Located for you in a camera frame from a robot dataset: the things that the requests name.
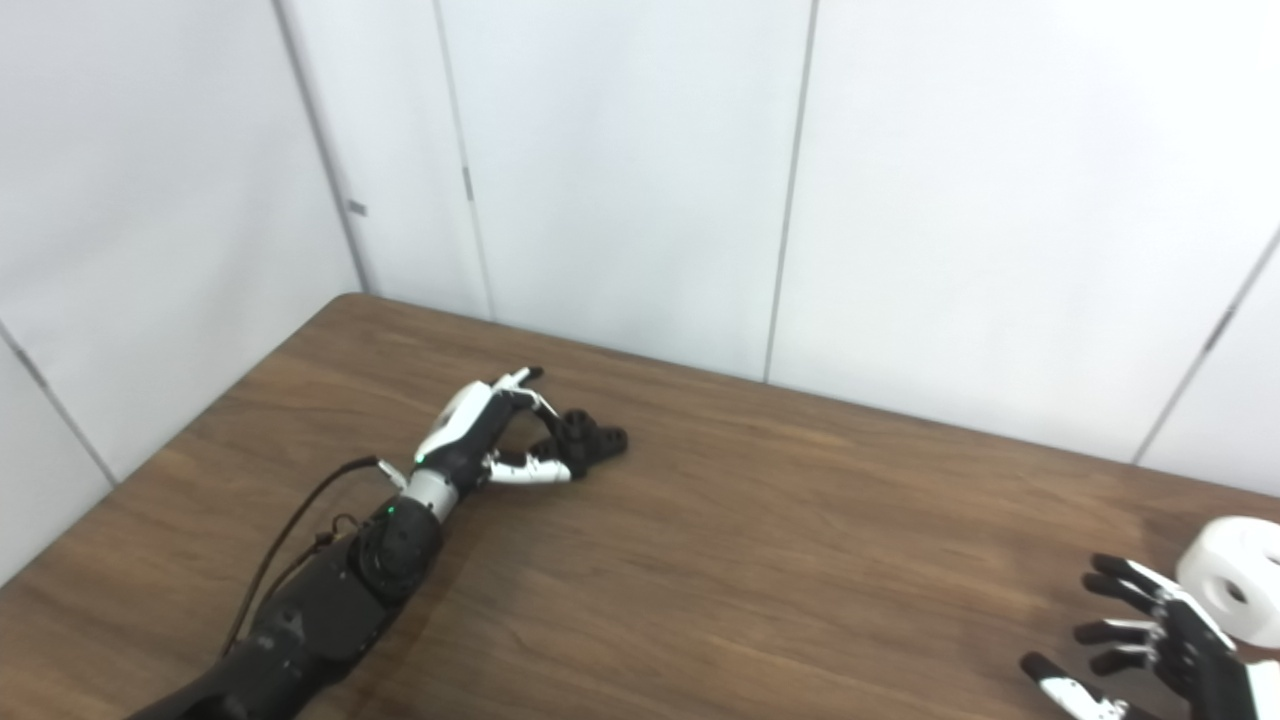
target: wooden table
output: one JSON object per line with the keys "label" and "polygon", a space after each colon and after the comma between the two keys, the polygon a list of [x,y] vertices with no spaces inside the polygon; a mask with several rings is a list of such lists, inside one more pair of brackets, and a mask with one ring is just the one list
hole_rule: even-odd
{"label": "wooden table", "polygon": [[[0,589],[0,717],[119,717],[191,679],[320,477],[370,452],[407,466],[458,387],[530,364],[630,452],[472,496],[424,592],[305,717],[1062,720],[1016,662],[1083,670],[1070,628],[1129,614],[1079,588],[1089,552],[1169,570],[1215,516],[1280,518],[1277,498],[344,296]],[[389,491],[340,486],[282,557]],[[1148,676],[1108,687],[1185,716]]]}

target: white robotic hand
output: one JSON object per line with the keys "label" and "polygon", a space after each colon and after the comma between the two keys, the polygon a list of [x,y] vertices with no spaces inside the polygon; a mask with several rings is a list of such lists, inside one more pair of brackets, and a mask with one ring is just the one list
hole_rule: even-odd
{"label": "white robotic hand", "polygon": [[[419,446],[404,492],[447,512],[485,482],[573,480],[626,450],[627,434],[621,428],[602,428],[582,410],[561,415],[545,397],[524,387],[541,374],[541,368],[521,368],[492,383],[476,380],[460,389]],[[525,410],[547,425],[550,437],[525,454],[499,451],[497,443],[507,424]]]}

